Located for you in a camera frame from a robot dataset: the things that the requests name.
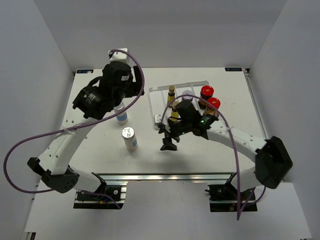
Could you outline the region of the yellow bottle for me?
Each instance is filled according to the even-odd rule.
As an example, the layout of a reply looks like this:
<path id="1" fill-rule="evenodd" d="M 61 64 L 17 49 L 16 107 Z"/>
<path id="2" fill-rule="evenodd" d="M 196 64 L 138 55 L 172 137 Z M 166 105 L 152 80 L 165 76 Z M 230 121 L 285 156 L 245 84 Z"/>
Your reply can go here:
<path id="1" fill-rule="evenodd" d="M 169 108 L 173 106 L 173 100 L 175 98 L 175 86 L 170 85 L 167 94 L 167 105 Z"/>
<path id="2" fill-rule="evenodd" d="M 172 103 L 172 108 L 171 108 L 171 115 L 170 115 L 170 120 L 172 122 L 177 122 L 179 120 L 179 113 L 177 110 L 177 105 L 179 104 L 178 101 L 174 101 Z"/>

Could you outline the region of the yellow bottle front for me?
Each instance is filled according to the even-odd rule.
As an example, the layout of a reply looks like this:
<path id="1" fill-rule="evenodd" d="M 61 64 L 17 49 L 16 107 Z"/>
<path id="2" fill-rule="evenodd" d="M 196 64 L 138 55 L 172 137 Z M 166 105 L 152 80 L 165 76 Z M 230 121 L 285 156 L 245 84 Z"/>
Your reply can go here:
<path id="1" fill-rule="evenodd" d="M 167 105 L 169 108 L 173 106 L 173 100 L 175 98 L 175 86 L 170 85 L 167 94 Z"/>

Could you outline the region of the silver-lid salt jar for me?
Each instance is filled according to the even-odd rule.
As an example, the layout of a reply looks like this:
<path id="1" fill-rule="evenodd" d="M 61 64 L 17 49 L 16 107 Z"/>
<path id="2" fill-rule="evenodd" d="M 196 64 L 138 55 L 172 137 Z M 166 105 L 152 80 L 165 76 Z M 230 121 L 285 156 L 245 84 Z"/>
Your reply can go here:
<path id="1" fill-rule="evenodd" d="M 121 136 L 124 140 L 128 151 L 135 151 L 138 148 L 138 141 L 136 138 L 135 131 L 132 127 L 125 127 L 121 131 Z"/>
<path id="2" fill-rule="evenodd" d="M 113 108 L 114 113 L 117 114 L 116 116 L 117 122 L 121 125 L 125 125 L 128 122 L 128 115 L 127 115 L 127 112 L 123 110 L 124 108 L 125 108 L 125 104 L 122 101 L 118 106 L 115 106 Z"/>

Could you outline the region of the silver-lid salt jar front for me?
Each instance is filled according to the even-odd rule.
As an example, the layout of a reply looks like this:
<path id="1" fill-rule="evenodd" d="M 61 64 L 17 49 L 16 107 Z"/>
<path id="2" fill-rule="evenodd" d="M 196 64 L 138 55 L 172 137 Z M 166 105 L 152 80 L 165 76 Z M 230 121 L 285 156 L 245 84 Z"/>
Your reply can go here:
<path id="1" fill-rule="evenodd" d="M 121 136 L 124 140 L 128 151 L 135 151 L 138 148 L 138 141 L 136 138 L 135 131 L 132 127 L 125 127 L 121 131 Z"/>

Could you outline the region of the white-lid sauce jar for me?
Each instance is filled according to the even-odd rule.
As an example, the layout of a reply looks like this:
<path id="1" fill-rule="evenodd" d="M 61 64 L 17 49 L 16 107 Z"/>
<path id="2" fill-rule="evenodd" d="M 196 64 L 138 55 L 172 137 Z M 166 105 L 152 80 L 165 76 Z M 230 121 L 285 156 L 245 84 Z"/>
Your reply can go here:
<path id="1" fill-rule="evenodd" d="M 184 90 L 182 92 L 182 100 L 183 101 L 193 101 L 193 92 L 191 90 Z"/>

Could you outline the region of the red-lid chili sauce jar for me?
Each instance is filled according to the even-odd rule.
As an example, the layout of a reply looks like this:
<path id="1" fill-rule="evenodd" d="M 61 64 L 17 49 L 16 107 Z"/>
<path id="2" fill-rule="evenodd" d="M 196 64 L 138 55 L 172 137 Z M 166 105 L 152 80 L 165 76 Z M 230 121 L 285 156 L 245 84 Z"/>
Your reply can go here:
<path id="1" fill-rule="evenodd" d="M 205 101 L 207 101 L 209 98 L 211 98 L 214 94 L 214 88 L 210 85 L 204 85 L 200 90 L 200 100 L 198 100 L 198 103 L 200 105 L 205 105 Z"/>

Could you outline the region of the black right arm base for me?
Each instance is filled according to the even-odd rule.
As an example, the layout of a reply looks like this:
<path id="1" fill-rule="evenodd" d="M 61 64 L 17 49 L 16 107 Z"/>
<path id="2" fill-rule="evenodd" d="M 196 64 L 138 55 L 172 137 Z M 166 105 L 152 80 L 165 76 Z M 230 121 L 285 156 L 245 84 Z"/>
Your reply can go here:
<path id="1" fill-rule="evenodd" d="M 225 184 L 211 184 L 204 190 L 209 197 L 209 207 L 212 213 L 232 213 L 237 212 L 237 194 L 229 190 Z M 249 197 L 252 189 L 241 192 L 240 208 Z M 257 204 L 254 203 L 256 196 L 253 193 L 251 199 L 246 204 L 243 212 L 257 212 Z"/>

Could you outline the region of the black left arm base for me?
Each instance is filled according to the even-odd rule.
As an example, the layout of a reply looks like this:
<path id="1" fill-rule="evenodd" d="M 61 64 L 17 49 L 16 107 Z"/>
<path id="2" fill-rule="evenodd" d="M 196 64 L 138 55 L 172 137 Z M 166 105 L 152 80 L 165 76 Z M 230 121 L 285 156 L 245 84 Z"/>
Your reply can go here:
<path id="1" fill-rule="evenodd" d="M 109 181 L 101 195 L 87 194 L 78 190 L 73 203 L 74 209 L 120 210 L 126 199 L 127 182 Z"/>

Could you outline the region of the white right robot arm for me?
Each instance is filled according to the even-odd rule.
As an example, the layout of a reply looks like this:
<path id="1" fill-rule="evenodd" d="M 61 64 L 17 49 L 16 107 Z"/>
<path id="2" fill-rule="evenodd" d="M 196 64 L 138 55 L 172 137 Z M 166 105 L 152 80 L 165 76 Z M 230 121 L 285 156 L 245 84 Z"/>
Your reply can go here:
<path id="1" fill-rule="evenodd" d="M 222 120 L 211 114 L 200 114 L 194 105 L 182 101 L 176 105 L 177 120 L 169 117 L 166 123 L 157 124 L 159 133 L 164 134 L 162 151 L 175 151 L 180 136 L 193 133 L 195 136 L 223 144 L 249 158 L 254 166 L 238 170 L 225 183 L 226 195 L 236 200 L 244 191 L 258 186 L 276 189 L 284 179 L 293 162 L 283 141 L 272 136 L 270 139 L 256 137 L 230 128 Z"/>

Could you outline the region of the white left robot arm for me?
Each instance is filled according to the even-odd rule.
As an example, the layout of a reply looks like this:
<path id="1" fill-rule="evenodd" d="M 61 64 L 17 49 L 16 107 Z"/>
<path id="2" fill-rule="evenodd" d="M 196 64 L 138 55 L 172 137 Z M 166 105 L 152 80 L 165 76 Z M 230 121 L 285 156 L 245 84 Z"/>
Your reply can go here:
<path id="1" fill-rule="evenodd" d="M 94 199 L 105 196 L 106 182 L 93 172 L 77 170 L 70 161 L 87 134 L 106 113 L 121 105 L 124 98 L 143 95 L 142 74 L 137 65 L 130 67 L 112 61 L 102 75 L 82 88 L 72 102 L 72 110 L 48 148 L 27 165 L 41 177 L 42 182 L 59 193 L 71 189 L 87 191 Z"/>

